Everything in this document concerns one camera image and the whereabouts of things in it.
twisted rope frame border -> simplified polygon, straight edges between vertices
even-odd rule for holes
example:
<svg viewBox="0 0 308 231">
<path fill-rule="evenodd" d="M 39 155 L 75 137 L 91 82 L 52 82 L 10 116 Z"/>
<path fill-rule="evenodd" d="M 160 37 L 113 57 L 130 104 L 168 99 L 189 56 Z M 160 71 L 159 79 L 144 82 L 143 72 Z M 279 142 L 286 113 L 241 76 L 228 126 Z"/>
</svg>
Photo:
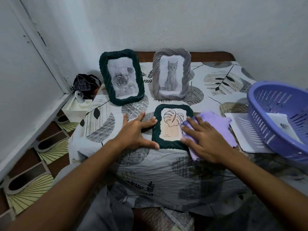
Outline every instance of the twisted rope frame border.
<svg viewBox="0 0 308 231">
<path fill-rule="evenodd" d="M 110 59 L 118 59 L 122 57 L 128 57 L 133 60 L 133 67 L 136 72 L 136 82 L 138 85 L 139 92 L 137 96 L 130 96 L 125 99 L 116 98 L 116 93 L 114 91 L 113 85 L 111 83 L 111 75 L 109 73 L 107 64 Z M 108 97 L 110 102 L 115 105 L 122 106 L 128 103 L 133 103 L 140 101 L 144 96 L 144 83 L 141 74 L 139 59 L 137 54 L 131 49 L 124 49 L 122 51 L 114 51 L 114 52 L 104 52 L 99 59 L 99 68 L 102 76 L 104 78 L 104 84 L 106 86 L 106 91 L 108 93 Z"/>
<path fill-rule="evenodd" d="M 160 58 L 161 56 L 173 56 L 179 55 L 184 58 L 183 63 L 183 78 L 182 78 L 182 90 L 179 94 L 170 94 L 163 95 L 159 92 L 159 76 L 160 76 Z M 190 53 L 182 48 L 179 49 L 168 49 L 163 48 L 156 51 L 153 57 L 153 93 L 157 100 L 183 100 L 188 92 L 188 82 L 189 82 L 189 74 L 190 74 L 190 62 L 191 55 Z"/>
<path fill-rule="evenodd" d="M 180 149 L 180 150 L 188 151 L 188 147 L 185 144 L 181 143 L 181 141 L 179 141 L 179 140 L 168 141 L 168 140 L 163 140 L 159 137 L 159 135 L 161 133 L 161 129 L 160 129 L 160 122 L 162 120 L 161 111 L 164 108 L 183 109 L 183 110 L 186 110 L 186 116 L 191 117 L 191 118 L 193 117 L 193 110 L 188 105 L 185 105 L 185 104 L 181 104 L 181 105 L 160 104 L 159 106 L 156 107 L 156 109 L 154 111 L 154 116 L 157 119 L 157 123 L 153 127 L 152 141 L 158 143 L 159 147 L 161 149 L 172 148 L 172 149 Z"/>
</svg>

gray kitten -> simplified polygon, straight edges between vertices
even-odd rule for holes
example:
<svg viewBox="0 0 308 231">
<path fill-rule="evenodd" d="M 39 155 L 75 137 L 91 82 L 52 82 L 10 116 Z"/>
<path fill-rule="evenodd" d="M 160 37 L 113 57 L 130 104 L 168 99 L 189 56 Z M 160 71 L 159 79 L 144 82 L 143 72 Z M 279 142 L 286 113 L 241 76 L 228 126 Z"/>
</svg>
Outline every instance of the gray kitten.
<svg viewBox="0 0 308 231">
<path fill-rule="evenodd" d="M 176 81 L 176 69 L 177 69 L 177 62 L 171 63 L 168 61 L 168 77 L 165 82 L 165 90 L 167 91 L 175 91 L 177 87 Z"/>
</svg>

gray picture frame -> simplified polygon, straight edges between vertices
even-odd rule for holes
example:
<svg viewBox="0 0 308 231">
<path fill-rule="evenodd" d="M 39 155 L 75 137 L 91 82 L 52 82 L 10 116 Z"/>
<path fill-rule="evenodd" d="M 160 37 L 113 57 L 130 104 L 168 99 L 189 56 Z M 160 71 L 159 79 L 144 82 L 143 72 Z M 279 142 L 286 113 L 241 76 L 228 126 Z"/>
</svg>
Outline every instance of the gray picture frame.
<svg viewBox="0 0 308 231">
<path fill-rule="evenodd" d="M 183 78 L 182 78 L 182 90 L 179 94 L 165 95 L 160 93 L 159 77 L 160 77 L 160 58 L 162 56 L 173 56 L 179 55 L 184 58 L 183 63 Z M 190 63 L 191 55 L 190 53 L 183 49 L 168 49 L 163 48 L 156 51 L 153 58 L 153 94 L 157 100 L 183 100 L 188 92 L 188 82 L 190 74 Z"/>
</svg>

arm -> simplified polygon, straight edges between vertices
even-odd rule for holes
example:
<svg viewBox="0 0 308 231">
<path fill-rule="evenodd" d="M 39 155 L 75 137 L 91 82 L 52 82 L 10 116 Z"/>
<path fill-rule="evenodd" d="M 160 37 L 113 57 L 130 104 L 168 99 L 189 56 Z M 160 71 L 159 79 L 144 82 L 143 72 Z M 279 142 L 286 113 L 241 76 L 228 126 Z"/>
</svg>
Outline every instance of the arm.
<svg viewBox="0 0 308 231">
<path fill-rule="evenodd" d="M 200 157 L 221 163 L 241 179 L 270 210 L 278 214 L 296 230 L 307 230 L 308 197 L 279 178 L 252 163 L 240 151 L 233 149 L 208 122 L 197 116 L 198 123 L 187 118 L 195 130 L 182 130 L 199 141 L 182 138 Z"/>
<path fill-rule="evenodd" d="M 10 225 L 8 231 L 69 230 L 98 180 L 124 149 L 134 149 L 139 146 L 159 148 L 157 143 L 146 140 L 141 135 L 142 128 L 157 123 L 155 117 L 147 122 L 141 122 L 144 115 L 145 112 L 128 123 L 124 114 L 123 127 L 119 134 L 25 210 Z"/>
</svg>

white box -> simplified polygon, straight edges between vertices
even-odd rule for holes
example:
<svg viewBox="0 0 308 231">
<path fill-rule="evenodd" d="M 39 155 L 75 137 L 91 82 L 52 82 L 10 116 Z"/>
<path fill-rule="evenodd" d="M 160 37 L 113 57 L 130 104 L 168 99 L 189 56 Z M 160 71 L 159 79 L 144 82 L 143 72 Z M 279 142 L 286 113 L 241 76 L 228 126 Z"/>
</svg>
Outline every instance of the white box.
<svg viewBox="0 0 308 231">
<path fill-rule="evenodd" d="M 70 122 L 81 122 L 88 112 L 92 100 L 84 100 L 84 103 L 78 103 L 73 95 L 63 106 L 62 111 Z"/>
</svg>

